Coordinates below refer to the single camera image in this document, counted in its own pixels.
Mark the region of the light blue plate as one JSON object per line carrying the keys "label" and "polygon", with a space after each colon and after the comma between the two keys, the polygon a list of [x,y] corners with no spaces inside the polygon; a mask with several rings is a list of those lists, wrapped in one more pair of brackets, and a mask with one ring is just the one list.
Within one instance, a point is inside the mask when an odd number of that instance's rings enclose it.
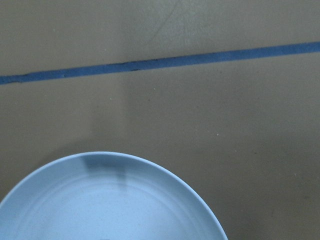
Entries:
{"label": "light blue plate", "polygon": [[225,240],[204,200],[167,169],[117,152],[52,161],[0,204],[3,240]]}

